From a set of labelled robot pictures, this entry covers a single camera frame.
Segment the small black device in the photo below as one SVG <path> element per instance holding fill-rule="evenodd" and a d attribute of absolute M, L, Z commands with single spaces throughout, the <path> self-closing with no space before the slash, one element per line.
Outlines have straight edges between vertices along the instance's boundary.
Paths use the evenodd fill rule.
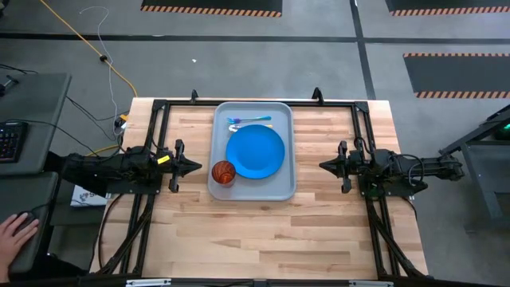
<path fill-rule="evenodd" d="M 6 75 L 7 81 L 4 83 L 0 83 L 0 97 L 3 97 L 6 95 L 7 91 L 17 85 L 19 83 L 19 80 L 12 77 L 11 75 Z"/>

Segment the grey plastic tray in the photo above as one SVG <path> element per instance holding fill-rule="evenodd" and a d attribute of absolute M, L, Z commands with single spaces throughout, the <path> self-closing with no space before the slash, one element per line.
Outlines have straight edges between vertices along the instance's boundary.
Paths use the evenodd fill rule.
<path fill-rule="evenodd" d="M 285 145 L 285 158 L 280 169 L 265 179 L 247 179 L 236 174 L 232 187 L 221 187 L 208 172 L 207 187 L 213 197 L 226 201 L 285 201 L 296 191 L 295 136 L 292 109 L 278 102 L 225 102 L 214 111 L 210 144 L 209 167 L 226 160 L 226 145 L 234 132 L 230 132 L 227 118 L 271 116 L 271 120 L 241 122 L 242 127 L 271 124 Z"/>

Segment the person's hand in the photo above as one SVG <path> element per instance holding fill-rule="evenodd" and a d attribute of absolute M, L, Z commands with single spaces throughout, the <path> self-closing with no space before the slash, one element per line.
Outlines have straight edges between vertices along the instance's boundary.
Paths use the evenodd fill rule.
<path fill-rule="evenodd" d="M 0 284 L 10 281 L 10 265 L 21 248 L 37 233 L 38 219 L 34 219 L 28 226 L 19 230 L 27 218 L 27 213 L 12 214 L 0 224 Z"/>

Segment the iridescent metal spoon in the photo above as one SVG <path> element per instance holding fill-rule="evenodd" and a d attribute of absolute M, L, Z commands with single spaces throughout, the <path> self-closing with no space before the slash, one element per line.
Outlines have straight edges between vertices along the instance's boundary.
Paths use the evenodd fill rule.
<path fill-rule="evenodd" d="M 273 128 L 273 126 L 271 124 L 266 124 L 266 127 L 267 128 Z M 241 125 L 237 125 L 237 124 L 231 124 L 228 129 L 230 132 L 237 132 L 240 128 L 242 128 Z"/>

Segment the black backlit keyboard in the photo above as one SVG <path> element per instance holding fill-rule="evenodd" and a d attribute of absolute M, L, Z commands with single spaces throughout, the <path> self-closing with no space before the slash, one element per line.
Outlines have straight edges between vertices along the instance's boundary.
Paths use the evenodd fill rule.
<path fill-rule="evenodd" d="M 26 122 L 0 123 L 0 163 L 16 163 L 28 134 Z"/>

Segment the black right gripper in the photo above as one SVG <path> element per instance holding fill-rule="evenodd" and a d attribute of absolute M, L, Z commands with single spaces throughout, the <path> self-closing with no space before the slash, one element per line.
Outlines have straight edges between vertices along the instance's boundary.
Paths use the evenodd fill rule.
<path fill-rule="evenodd" d="M 362 186 L 367 190 L 377 187 L 375 182 L 375 152 L 368 151 L 369 159 L 365 157 L 365 151 L 355 150 L 347 153 L 347 142 L 342 140 L 338 147 L 339 156 L 334 159 L 322 162 L 320 168 L 333 174 L 335 177 L 343 179 L 341 192 L 347 194 L 351 191 L 352 185 L 349 179 L 350 175 L 356 175 L 362 180 Z"/>

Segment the blue round plate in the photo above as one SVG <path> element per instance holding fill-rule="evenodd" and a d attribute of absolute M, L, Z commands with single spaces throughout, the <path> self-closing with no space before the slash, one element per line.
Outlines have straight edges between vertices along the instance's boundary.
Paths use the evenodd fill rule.
<path fill-rule="evenodd" d="M 272 128 L 260 124 L 240 128 L 226 145 L 226 160 L 247 179 L 268 178 L 280 169 L 284 158 L 284 141 Z"/>

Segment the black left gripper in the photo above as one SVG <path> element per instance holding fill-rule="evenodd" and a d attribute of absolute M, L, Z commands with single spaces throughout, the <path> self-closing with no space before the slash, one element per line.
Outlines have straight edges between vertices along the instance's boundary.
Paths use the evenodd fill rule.
<path fill-rule="evenodd" d="M 202 165 L 190 159 L 184 159 L 184 143 L 181 139 L 175 141 L 175 151 L 169 151 L 166 147 L 159 152 L 159 158 L 169 155 L 171 159 L 162 163 L 164 173 L 171 173 L 169 189 L 171 192 L 179 191 L 178 177 L 182 174 L 183 164 L 186 164 L 183 175 L 187 175 L 193 171 L 200 170 Z"/>

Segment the silver aluminium bracket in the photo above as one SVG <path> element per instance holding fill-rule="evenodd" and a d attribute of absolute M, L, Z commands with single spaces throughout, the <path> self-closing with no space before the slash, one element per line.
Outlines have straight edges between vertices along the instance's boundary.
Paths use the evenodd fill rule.
<path fill-rule="evenodd" d="M 150 278 L 127 280 L 125 287 L 166 287 L 171 286 L 170 278 Z"/>
<path fill-rule="evenodd" d="M 390 281 L 349 281 L 349 287 L 394 287 L 394 283 Z"/>

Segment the white printed box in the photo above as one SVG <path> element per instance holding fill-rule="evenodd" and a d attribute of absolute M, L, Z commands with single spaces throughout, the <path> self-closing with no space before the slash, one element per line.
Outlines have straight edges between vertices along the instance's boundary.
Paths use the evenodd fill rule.
<path fill-rule="evenodd" d="M 73 207 L 87 207 L 87 206 L 105 206 L 109 196 L 106 198 L 96 195 L 90 191 L 85 190 L 83 187 L 75 186 L 70 201 L 70 206 Z"/>

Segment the black metal cart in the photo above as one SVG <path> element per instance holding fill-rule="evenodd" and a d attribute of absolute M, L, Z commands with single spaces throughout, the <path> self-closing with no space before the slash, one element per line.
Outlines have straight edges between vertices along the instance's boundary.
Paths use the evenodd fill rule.
<path fill-rule="evenodd" d="M 510 134 L 510 104 L 439 150 L 442 155 L 462 153 L 484 204 L 485 215 L 468 224 L 468 232 L 510 230 L 510 139 L 495 140 L 498 131 Z"/>

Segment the black mat hazard striped edge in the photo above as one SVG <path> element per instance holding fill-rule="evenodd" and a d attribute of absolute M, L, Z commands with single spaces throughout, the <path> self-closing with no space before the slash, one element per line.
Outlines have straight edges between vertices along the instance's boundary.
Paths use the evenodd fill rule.
<path fill-rule="evenodd" d="M 510 13 L 510 0 L 385 0 L 392 16 Z"/>
<path fill-rule="evenodd" d="M 509 99 L 510 53 L 405 53 L 420 99 Z"/>
<path fill-rule="evenodd" d="M 279 18 L 283 0 L 143 0 L 143 12 Z"/>

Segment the grey desk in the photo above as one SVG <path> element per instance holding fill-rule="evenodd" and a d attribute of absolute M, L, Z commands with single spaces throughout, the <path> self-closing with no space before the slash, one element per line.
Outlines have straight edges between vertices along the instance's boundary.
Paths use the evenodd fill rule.
<path fill-rule="evenodd" d="M 27 273 L 40 265 L 53 228 L 49 225 L 52 201 L 58 186 L 53 172 L 0 178 L 0 224 L 12 214 L 31 212 L 39 220 L 37 233 L 21 248 L 10 271 Z"/>
<path fill-rule="evenodd" d="M 32 175 L 43 171 L 50 145 L 69 90 L 67 73 L 14 76 L 19 83 L 0 97 L 0 123 L 29 125 L 16 163 L 0 163 L 0 176 Z"/>

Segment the red translucent plastic cup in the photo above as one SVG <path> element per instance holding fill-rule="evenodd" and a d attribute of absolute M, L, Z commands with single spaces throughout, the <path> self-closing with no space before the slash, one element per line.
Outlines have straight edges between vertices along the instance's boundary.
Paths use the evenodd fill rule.
<path fill-rule="evenodd" d="M 236 174 L 235 166 L 226 160 L 215 163 L 211 170 L 213 181 L 225 188 L 229 188 L 234 185 Z"/>

